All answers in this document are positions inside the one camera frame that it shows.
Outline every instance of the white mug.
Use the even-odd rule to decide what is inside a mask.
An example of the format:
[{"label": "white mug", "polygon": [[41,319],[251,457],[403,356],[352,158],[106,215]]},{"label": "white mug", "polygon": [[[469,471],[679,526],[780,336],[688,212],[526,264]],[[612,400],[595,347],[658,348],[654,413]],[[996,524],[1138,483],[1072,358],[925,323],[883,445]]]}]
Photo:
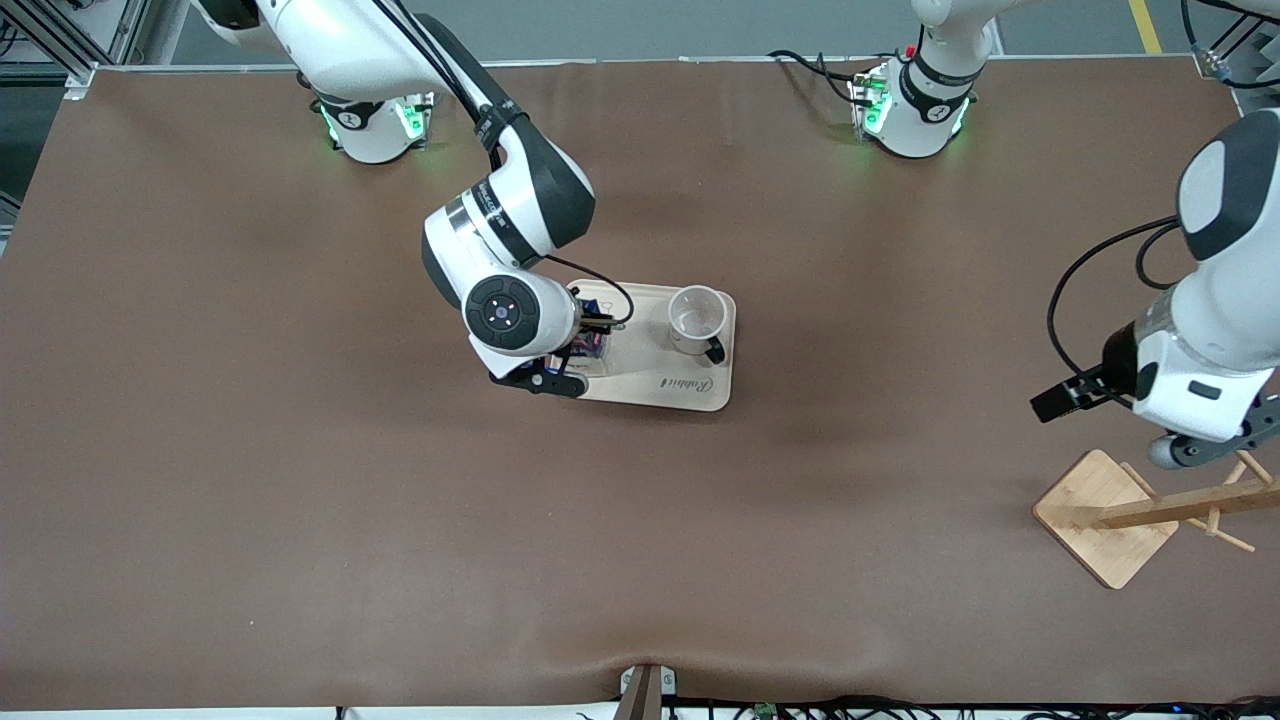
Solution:
[{"label": "white mug", "polygon": [[691,284],[676,291],[667,304],[671,341],[686,355],[705,355],[716,364],[724,361],[719,334],[728,323],[728,302],[714,290]]}]

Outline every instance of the green led light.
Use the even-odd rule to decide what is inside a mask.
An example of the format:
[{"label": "green led light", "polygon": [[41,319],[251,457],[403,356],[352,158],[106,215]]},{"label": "green led light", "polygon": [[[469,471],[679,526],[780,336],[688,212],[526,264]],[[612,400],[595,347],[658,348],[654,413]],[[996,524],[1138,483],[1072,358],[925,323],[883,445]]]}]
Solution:
[{"label": "green led light", "polygon": [[411,105],[401,106],[401,123],[404,124],[404,133],[410,140],[422,137],[422,113]]},{"label": "green led light", "polygon": [[333,127],[333,120],[329,119],[329,113],[325,113],[325,111],[321,110],[320,117],[324,118],[324,124],[325,124],[326,128],[329,128],[329,140],[332,140],[334,142],[339,142],[339,140],[338,140],[338,129],[335,127]]},{"label": "green led light", "polygon": [[876,104],[867,109],[867,132],[878,133],[884,128],[884,117],[892,106],[893,97],[888,92],[882,92],[876,99]]},{"label": "green led light", "polygon": [[969,100],[965,100],[964,104],[960,105],[960,111],[956,113],[956,124],[951,126],[951,135],[952,136],[955,136],[955,133],[960,132],[960,128],[964,127],[964,114],[965,114],[965,110],[968,110],[968,109],[969,109]]}]

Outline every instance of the wooden block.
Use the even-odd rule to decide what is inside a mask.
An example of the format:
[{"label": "wooden block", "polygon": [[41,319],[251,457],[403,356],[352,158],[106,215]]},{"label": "wooden block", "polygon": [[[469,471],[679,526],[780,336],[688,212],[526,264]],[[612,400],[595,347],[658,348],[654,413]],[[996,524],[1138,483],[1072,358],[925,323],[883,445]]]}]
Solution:
[{"label": "wooden block", "polygon": [[1148,500],[1106,452],[1091,450],[1036,503],[1032,512],[1094,578],[1123,588],[1178,532],[1178,523],[1137,528],[1094,527],[1098,511]]}]

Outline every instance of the wooden mug tree stand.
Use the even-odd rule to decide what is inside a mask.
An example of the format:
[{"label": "wooden mug tree stand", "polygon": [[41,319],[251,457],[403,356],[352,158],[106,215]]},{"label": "wooden mug tree stand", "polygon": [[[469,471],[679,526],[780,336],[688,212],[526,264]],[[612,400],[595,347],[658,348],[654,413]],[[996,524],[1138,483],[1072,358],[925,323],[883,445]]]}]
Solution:
[{"label": "wooden mug tree stand", "polygon": [[[1217,487],[1160,495],[1128,462],[1091,450],[1062,475],[1033,512],[1100,583],[1120,589],[1179,523],[1245,552],[1256,548],[1219,528],[1222,515],[1280,506],[1280,484],[1245,451]],[[1240,482],[1244,473],[1253,479]]]}]

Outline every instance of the brown table surface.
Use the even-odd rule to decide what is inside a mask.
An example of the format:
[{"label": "brown table surface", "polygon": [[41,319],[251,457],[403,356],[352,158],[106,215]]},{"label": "brown table surface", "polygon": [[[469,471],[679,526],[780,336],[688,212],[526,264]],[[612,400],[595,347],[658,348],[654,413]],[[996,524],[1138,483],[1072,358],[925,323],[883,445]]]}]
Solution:
[{"label": "brown table surface", "polygon": [[[485,169],[456,104],[361,167],[291,74],[99,73],[0,261],[4,707],[580,702],[640,661],[750,700],[1277,689],[1275,515],[1112,592],[1030,514],[1157,434],[1027,401],[1059,274],[1235,117],[1190,60],[993,63],[924,161],[794,69],[495,74],[599,193],[566,256],[736,297],[728,407],[488,382],[419,259]],[[1082,361],[1152,297],[1133,250],[1069,291]]]}]

